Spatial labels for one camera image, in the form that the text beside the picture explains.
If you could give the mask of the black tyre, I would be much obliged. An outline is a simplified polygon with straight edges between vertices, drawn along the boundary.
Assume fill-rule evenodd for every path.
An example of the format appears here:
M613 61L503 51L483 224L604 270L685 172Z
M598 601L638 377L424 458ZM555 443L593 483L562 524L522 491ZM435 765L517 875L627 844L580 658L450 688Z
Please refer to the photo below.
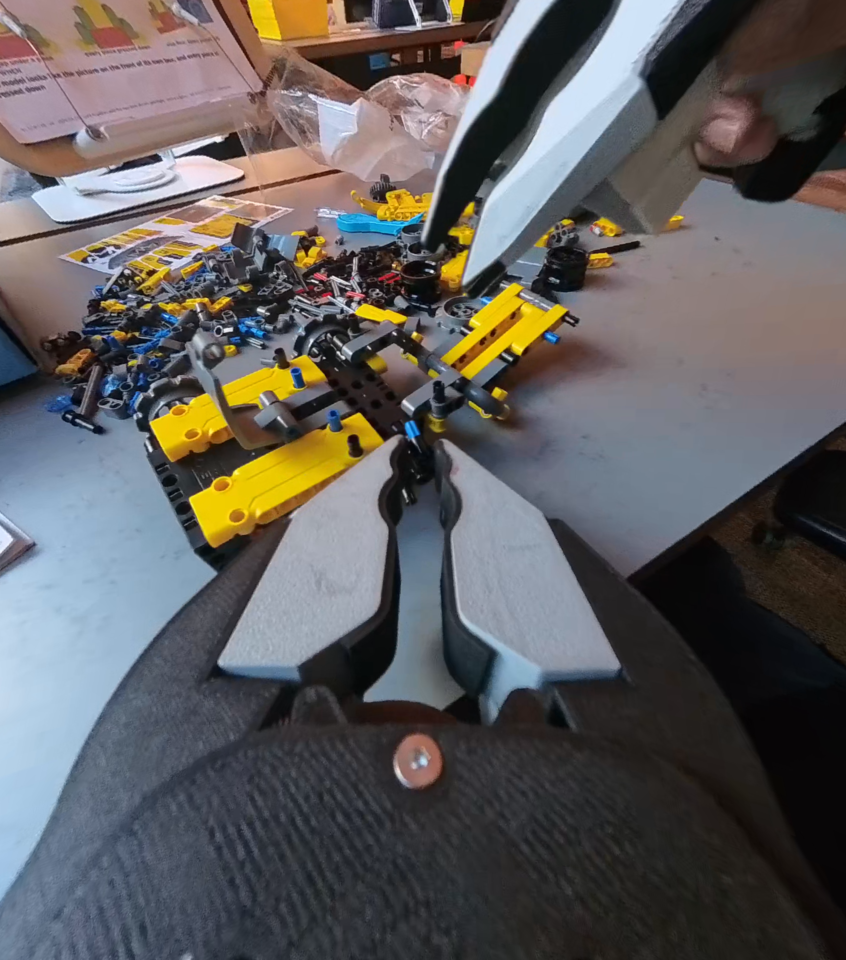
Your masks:
M432 260L410 260L400 270L403 296L412 302L432 305L442 296L441 265Z

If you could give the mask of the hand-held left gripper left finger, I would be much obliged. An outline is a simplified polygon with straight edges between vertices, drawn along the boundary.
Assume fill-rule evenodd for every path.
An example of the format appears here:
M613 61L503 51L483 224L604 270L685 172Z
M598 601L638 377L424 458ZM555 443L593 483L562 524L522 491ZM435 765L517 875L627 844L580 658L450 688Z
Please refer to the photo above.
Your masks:
M278 685L374 685L396 652L402 438L391 438L299 508L218 659L226 677Z

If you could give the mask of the light blue brick separator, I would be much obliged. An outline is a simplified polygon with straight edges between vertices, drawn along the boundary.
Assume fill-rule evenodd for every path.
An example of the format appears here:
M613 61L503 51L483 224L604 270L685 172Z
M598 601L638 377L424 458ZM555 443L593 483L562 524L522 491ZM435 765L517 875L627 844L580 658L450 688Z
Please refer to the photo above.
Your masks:
M335 226L342 234L381 234L397 236L405 228L421 225L423 214L417 214L406 221L381 220L369 213L342 213L335 217Z

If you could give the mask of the clear plastic bag black piece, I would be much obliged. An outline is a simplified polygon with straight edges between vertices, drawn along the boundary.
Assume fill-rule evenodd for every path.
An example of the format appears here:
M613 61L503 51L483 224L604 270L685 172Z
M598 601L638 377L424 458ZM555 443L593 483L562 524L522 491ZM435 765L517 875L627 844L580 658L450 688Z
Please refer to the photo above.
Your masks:
M465 112L471 88L431 73L395 75L374 83L364 97L387 110L429 151L443 155Z

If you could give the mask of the wooden background table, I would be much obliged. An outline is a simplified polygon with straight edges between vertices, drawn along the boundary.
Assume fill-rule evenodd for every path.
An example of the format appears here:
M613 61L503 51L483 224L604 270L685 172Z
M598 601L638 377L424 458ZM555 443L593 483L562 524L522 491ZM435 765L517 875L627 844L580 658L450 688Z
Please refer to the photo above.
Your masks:
M299 56L311 62L359 55L435 50L433 55L425 54L423 62L427 63L434 59L439 63L456 56L454 53L444 54L445 50L453 49L459 43L476 41L489 30L493 23L494 19L489 19L434 23L413 29L345 30L326 36L301 37L284 41L262 40L261 44L264 49L269 50L283 45L295 50Z

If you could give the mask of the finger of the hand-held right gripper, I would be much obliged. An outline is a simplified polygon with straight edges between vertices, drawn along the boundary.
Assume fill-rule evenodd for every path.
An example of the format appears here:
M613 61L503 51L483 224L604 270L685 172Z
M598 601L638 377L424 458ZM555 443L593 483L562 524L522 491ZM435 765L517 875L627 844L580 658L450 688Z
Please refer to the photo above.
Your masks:
M518 149L547 99L609 26L612 1L506 2L433 189L424 247L435 250L493 166Z
M589 187L585 162L595 153L601 128L594 114L633 70L673 3L614 2L609 25L582 65L549 96L520 147L493 166L475 196L481 198L481 208L464 290L487 290L576 208L594 212L584 206Z

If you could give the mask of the yellow sticker sheet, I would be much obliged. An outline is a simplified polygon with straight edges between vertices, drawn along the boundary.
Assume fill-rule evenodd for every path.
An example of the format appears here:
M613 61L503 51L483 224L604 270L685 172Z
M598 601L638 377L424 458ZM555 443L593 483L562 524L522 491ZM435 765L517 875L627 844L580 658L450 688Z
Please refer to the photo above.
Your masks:
M201 198L59 258L107 277L127 267L144 272L176 269L230 244L238 226L255 229L291 211L242 198Z

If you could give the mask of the black spoked wheel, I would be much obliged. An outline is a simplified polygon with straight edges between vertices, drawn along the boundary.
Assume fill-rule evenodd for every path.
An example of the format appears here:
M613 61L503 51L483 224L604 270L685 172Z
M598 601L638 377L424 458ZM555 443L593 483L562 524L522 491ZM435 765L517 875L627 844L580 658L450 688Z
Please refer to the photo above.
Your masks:
M552 246L547 250L534 289L541 295L576 293L584 289L588 252L578 246Z

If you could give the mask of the grey desk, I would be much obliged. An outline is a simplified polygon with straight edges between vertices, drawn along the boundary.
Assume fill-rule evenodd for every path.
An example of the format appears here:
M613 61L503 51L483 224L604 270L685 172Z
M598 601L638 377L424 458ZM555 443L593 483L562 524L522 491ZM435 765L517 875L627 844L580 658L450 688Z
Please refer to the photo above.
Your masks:
M622 574L645 569L846 426L846 215L705 180L684 225L598 270L520 361L512 418L452 440ZM105 703L212 571L127 421L93 436L43 378L0 393L0 899Z

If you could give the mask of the person's right hand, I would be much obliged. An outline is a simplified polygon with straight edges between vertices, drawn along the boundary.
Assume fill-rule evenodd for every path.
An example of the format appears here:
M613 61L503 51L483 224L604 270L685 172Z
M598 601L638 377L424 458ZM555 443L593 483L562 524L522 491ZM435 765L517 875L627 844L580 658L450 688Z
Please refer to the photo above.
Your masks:
M767 1L755 6L721 54L720 88L694 144L699 166L730 169L764 160L779 133L748 84L844 47L846 1Z

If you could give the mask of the clear plastic bag white label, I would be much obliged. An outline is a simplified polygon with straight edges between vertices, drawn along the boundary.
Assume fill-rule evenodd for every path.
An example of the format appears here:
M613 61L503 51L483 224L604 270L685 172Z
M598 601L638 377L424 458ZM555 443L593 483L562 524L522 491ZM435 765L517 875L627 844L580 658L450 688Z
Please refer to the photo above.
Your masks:
M403 182L435 167L437 154L394 113L292 47L264 42L257 73L261 90L233 113L252 160L287 140L315 163L366 183L380 174Z

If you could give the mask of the printed instruction sheet stand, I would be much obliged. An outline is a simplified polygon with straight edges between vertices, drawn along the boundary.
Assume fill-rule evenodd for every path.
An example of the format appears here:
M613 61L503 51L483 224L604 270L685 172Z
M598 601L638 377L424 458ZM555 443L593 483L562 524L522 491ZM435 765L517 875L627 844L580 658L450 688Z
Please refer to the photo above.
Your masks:
M65 177L225 137L271 65L242 2L0 2L0 158Z

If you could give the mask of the heap of yellow beams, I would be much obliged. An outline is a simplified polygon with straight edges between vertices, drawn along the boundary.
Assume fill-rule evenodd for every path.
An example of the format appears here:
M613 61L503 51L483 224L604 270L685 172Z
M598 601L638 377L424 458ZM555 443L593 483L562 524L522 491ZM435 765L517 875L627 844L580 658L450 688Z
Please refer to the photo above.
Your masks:
M415 195L405 189L396 189L394 192L389 193L385 203L376 202L370 197L363 197L357 192L352 192L351 198L354 203L360 207L360 211L356 213L374 214L381 220L398 221L407 221L417 216L417 214L423 214L424 224L432 203L432 195L430 193ZM568 246L585 249L581 245L579 237L577 224L571 219L562 220L550 227L535 244L537 249L545 251L540 270L547 251L551 247ZM614 256L604 255L602 257L591 257L589 251L587 249L585 249L585 251L589 255L589 265L586 276L590 271L608 269L615 264Z

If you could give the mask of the person's dark clothed legs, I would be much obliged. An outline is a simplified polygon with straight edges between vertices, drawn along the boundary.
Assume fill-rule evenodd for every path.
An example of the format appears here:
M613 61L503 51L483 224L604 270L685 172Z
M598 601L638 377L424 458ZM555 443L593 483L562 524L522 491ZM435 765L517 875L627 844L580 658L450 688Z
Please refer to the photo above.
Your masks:
M716 680L797 845L846 917L846 666L753 599L710 537L637 587Z

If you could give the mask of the yellow black toy vehicle model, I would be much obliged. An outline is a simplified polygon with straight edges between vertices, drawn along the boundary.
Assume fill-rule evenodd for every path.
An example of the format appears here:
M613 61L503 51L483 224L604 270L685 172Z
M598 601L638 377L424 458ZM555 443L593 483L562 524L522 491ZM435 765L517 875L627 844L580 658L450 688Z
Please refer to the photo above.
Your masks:
M385 442L404 442L405 421L431 446L463 407L489 420L509 414L501 377L487 387L464 377L409 318L315 319L291 353L276 349L269 366L228 383L213 332L198 330L185 357L188 369L165 382L185 390L149 424L147 455L194 552L217 567Z

